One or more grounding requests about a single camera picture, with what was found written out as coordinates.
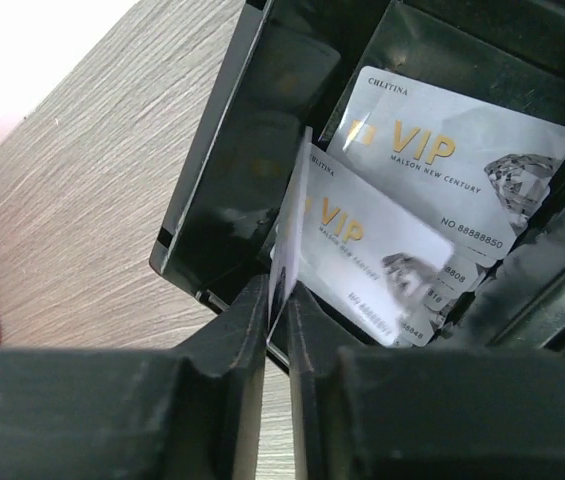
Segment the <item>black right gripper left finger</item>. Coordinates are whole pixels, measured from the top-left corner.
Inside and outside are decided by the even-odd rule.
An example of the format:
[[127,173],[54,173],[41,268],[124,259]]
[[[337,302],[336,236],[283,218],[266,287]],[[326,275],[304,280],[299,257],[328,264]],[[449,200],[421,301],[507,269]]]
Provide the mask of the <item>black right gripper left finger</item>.
[[171,349],[0,348],[0,479],[251,479],[268,279]]

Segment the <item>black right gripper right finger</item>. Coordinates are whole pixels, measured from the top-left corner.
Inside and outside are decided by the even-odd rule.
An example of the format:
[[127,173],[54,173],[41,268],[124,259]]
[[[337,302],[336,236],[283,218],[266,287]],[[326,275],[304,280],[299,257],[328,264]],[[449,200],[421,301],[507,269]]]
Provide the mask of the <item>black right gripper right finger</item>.
[[565,479],[565,361],[355,341],[298,285],[285,309],[300,479]]

